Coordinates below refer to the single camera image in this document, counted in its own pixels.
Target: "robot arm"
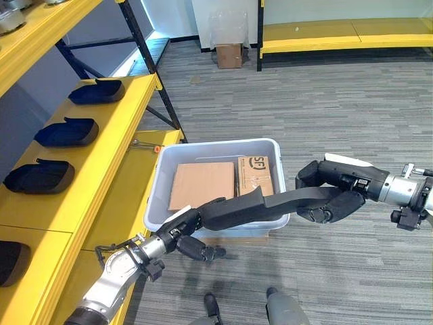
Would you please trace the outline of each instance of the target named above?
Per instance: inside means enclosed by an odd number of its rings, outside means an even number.
[[[412,173],[427,175],[425,179],[409,179]],[[298,209],[297,213],[310,221],[336,222],[346,217],[346,209],[357,210],[363,199],[385,202],[399,207],[391,213],[391,221],[405,230],[419,228],[422,220],[433,215],[433,172],[406,164],[400,176],[375,168],[372,164],[336,154],[326,154],[325,160],[313,161],[296,177],[296,188],[320,186],[324,183],[342,190],[327,205],[319,209]]]
[[[159,258],[175,249],[199,261],[222,257],[223,248],[206,246],[191,237],[202,227],[223,230],[253,221],[276,220],[295,211],[310,221],[336,222],[355,212],[369,198],[400,207],[391,214],[391,221],[399,228],[418,228],[428,213],[433,214],[433,178],[412,181],[409,176],[417,173],[415,170],[409,164],[399,177],[368,162],[326,154],[324,161],[313,161],[299,172],[294,191],[263,197],[257,188],[230,200],[216,199],[197,209],[185,207],[150,238],[138,234],[110,247],[122,250],[110,256],[103,274],[65,324],[107,325],[122,305],[129,286],[141,274],[148,280],[157,280],[164,269]],[[333,187],[320,187],[324,183]]]

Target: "gray plastic bin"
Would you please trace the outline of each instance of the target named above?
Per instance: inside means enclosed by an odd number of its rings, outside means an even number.
[[[237,158],[240,156],[268,156],[274,193],[286,191],[279,145],[272,139],[167,146],[161,151],[156,165],[155,180],[144,214],[146,228],[153,232],[156,231],[173,214],[168,210],[168,204],[178,164],[232,161],[237,168]],[[203,238],[261,237],[265,236],[271,229],[285,226],[289,221],[289,216],[289,214],[282,215],[275,221],[252,222],[219,232],[201,229],[195,232],[194,236]]]

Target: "cardboard box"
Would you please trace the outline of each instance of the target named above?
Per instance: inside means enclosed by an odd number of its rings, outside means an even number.
[[[178,211],[187,205],[197,208],[215,198],[234,196],[235,164],[232,162],[179,164],[168,209]]]
[[[237,167],[239,195],[250,193],[259,186],[262,188],[263,196],[273,194],[268,157],[239,157]]]
[[[242,45],[222,44],[216,46],[218,68],[233,69],[242,67]]]

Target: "yellow shelf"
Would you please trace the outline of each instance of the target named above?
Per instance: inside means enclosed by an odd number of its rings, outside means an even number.
[[[117,103],[76,106],[66,100],[47,124],[61,122],[64,116],[93,118],[99,135],[82,148],[44,148],[33,142],[16,167],[33,163],[37,157],[67,160],[75,168],[72,184],[61,194],[28,195],[10,192],[0,186],[0,225],[62,232],[70,239],[63,254],[52,257],[57,268],[42,268],[51,277],[35,318],[30,322],[9,324],[42,324],[51,319],[58,297],[95,219],[98,209],[117,172],[124,153],[155,88],[156,75],[122,79],[127,92]]]
[[[0,238],[29,245],[30,266],[15,285],[0,290],[0,324],[35,324],[44,301],[53,294],[62,258],[71,234],[0,226]]]
[[[135,133],[134,138],[168,146],[179,143],[181,132],[140,131]],[[158,156],[151,150],[128,150],[82,249],[92,251],[97,245],[118,244],[144,231],[144,210]]]
[[[68,281],[60,296],[51,322],[48,324],[63,324],[81,301],[83,295],[101,276],[101,267],[94,252],[81,251],[76,258]]]
[[[136,132],[134,138],[167,146],[178,143],[181,132],[140,131]],[[135,236],[137,232],[145,232],[146,236],[150,234],[144,228],[143,214],[154,180],[157,160],[158,155],[150,150],[130,149],[125,154],[87,235],[50,324],[63,324],[92,283],[99,278],[101,268],[93,252],[95,246],[123,242]],[[132,291],[131,288],[112,324],[123,324]]]
[[[324,49],[431,47],[432,21],[429,18],[382,18],[265,25],[260,55]]]
[[[102,0],[69,0],[47,5],[33,0],[23,11],[26,24],[0,37],[0,97],[59,39]]]

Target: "black shelf post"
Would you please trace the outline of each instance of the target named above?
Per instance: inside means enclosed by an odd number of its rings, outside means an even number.
[[[171,121],[173,122],[173,125],[177,130],[181,130],[183,133],[183,141],[187,142],[187,138],[185,136],[185,132],[182,130],[181,123],[179,122],[179,119],[177,118],[175,109],[173,108],[173,105],[171,104],[170,98],[167,94],[167,90],[165,89],[164,84],[162,83],[162,79],[160,78],[160,75],[158,73],[158,70],[156,69],[154,59],[152,59],[152,56],[150,55],[149,48],[146,45],[145,39],[143,37],[143,34],[141,33],[140,27],[138,25],[137,19],[135,19],[134,12],[131,8],[131,5],[129,4],[129,0],[125,0],[123,2],[119,3],[120,10],[122,10],[123,16],[125,20],[127,21],[129,30],[131,31],[131,34],[133,35],[133,38],[138,46],[138,49],[141,53],[141,55],[144,58],[144,62],[146,63],[147,69],[150,73],[156,73],[158,78],[160,79],[162,89],[158,92],[160,93],[160,97],[162,101],[164,102],[164,105],[167,109],[168,115],[170,115]]]
[[[90,79],[87,72],[90,72],[96,78],[103,78],[104,76],[100,74],[98,71],[96,71],[95,69],[93,69],[92,67],[88,66],[84,62],[77,59],[72,52],[73,49],[84,49],[88,47],[135,42],[138,46],[141,56],[144,59],[144,62],[146,63],[149,73],[151,74],[155,73],[158,76],[158,79],[162,86],[162,89],[158,90],[158,92],[160,94],[162,101],[164,102],[164,105],[167,109],[170,119],[166,118],[164,115],[160,114],[159,112],[156,112],[153,108],[148,108],[147,110],[149,110],[150,113],[152,113],[153,115],[157,116],[162,121],[170,125],[172,128],[176,130],[181,130],[183,134],[182,142],[187,143],[188,141],[185,132],[183,132],[181,123],[177,118],[175,109],[173,108],[173,105],[171,104],[170,98],[167,94],[167,90],[165,89],[164,84],[162,83],[154,59],[152,59],[149,48],[147,47],[146,41],[143,37],[143,34],[141,33],[137,19],[135,18],[131,5],[129,4],[129,0],[116,0],[116,2],[119,4],[120,10],[122,11],[122,14],[128,24],[129,30],[131,31],[132,34],[131,37],[106,39],[104,41],[86,42],[86,43],[72,44],[72,45],[67,45],[65,44],[63,39],[60,39],[55,44],[55,46],[58,48],[60,53],[64,56],[64,58],[69,63],[69,65],[71,65],[72,69],[74,69],[75,73],[77,73],[80,79]]]
[[[260,51],[263,47],[263,14],[265,12],[265,0],[257,0],[257,71],[262,70],[262,60],[260,58]]]

